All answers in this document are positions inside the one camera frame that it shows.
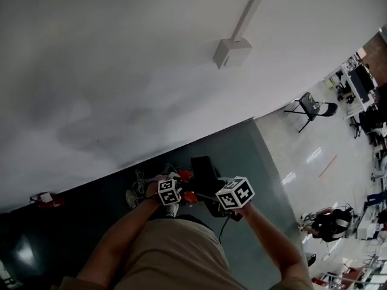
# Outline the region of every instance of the black device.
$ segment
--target black device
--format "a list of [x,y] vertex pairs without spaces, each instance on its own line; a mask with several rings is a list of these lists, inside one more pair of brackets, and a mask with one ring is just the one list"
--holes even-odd
[[203,201],[213,217],[230,217],[235,221],[242,219],[240,214],[232,210],[223,209],[215,196],[215,193],[225,186],[225,182],[219,180],[219,171],[213,166],[210,156],[191,158],[194,178],[188,184],[184,184],[183,190],[195,193],[198,201]]
[[360,65],[348,73],[363,103],[369,101],[368,93],[373,90],[374,83],[364,66]]

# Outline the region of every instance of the red object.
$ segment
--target red object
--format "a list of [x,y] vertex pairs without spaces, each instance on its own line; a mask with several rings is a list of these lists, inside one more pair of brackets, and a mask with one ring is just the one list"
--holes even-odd
[[194,177],[194,173],[188,170],[182,170],[177,172],[180,175],[182,181],[189,181],[190,178]]
[[191,192],[191,191],[185,192],[181,197],[186,202],[188,202],[188,203],[197,203],[197,202],[199,202],[197,197],[195,196],[195,194],[193,192]]
[[312,282],[315,283],[316,285],[319,285],[319,286],[326,286],[327,285],[327,282],[325,282],[321,279],[317,279],[315,277],[312,278]]
[[35,203],[37,204],[37,206],[39,208],[54,208],[54,207],[59,207],[59,206],[65,205],[64,199],[61,199],[60,197],[58,197],[58,195],[54,195],[52,193],[50,193],[51,197],[53,198],[52,201],[50,201],[50,202],[42,201],[41,195],[43,195],[44,193],[45,192],[36,195],[35,196],[36,199],[30,198],[30,200],[35,201]]
[[[343,274],[343,278],[351,279],[351,280],[358,280],[364,273],[363,273],[364,266],[361,268],[350,268],[350,271],[346,274]],[[343,289],[348,289],[349,286],[351,286],[352,282],[348,280],[342,280],[341,284],[343,286]]]

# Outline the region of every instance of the person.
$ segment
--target person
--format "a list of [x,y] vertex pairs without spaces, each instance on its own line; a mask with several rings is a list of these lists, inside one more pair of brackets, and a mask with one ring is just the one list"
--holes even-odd
[[335,208],[325,208],[316,213],[313,223],[304,230],[313,235],[315,239],[322,239],[325,242],[332,242],[346,235],[348,227],[342,227],[336,223],[338,219],[351,222],[352,208],[345,211]]
[[[145,200],[105,233],[77,277],[65,277],[60,290],[246,289],[232,277],[222,246],[205,225],[177,218],[148,221],[161,205],[157,185],[149,184]],[[312,289],[305,259],[289,238],[252,202],[235,211],[281,273],[272,289]]]
[[379,170],[374,171],[371,175],[371,179],[375,181],[375,179],[383,178],[386,175],[387,171],[387,156],[384,156],[382,161],[380,162]]
[[367,202],[364,203],[364,207],[377,205],[385,200],[387,200],[387,190],[367,196]]

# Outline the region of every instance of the black cable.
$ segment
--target black cable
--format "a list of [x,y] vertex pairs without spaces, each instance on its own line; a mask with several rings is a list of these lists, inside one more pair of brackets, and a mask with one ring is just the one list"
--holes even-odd
[[220,234],[219,234],[219,238],[218,238],[219,243],[222,242],[222,233],[223,233],[224,227],[226,226],[226,223],[227,223],[227,221],[229,221],[229,219],[230,219],[230,217],[227,217],[226,221],[223,224],[222,230],[220,230]]

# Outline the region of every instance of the black chair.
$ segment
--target black chair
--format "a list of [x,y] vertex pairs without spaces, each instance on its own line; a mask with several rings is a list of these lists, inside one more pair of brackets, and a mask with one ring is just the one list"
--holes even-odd
[[385,115],[381,110],[369,108],[367,111],[359,114],[359,122],[354,117],[351,117],[350,126],[355,127],[355,138],[358,138],[362,130],[368,135],[372,132],[372,129],[382,128],[385,121]]
[[[328,108],[324,113],[319,114],[320,107],[317,107],[317,102],[314,101],[314,98],[312,97],[310,92],[305,93],[299,100],[295,100],[295,101],[299,103],[295,107],[295,109],[292,111],[284,111],[284,112],[302,114],[302,115],[308,116],[307,123],[305,123],[305,125],[301,128],[301,130],[298,133],[300,133],[307,126],[307,124],[313,121],[317,116],[323,116],[323,117],[333,116],[334,114],[336,114],[337,108],[338,108],[338,105],[335,103],[324,102],[324,104],[328,105]],[[300,105],[305,112],[295,112],[295,110]]]

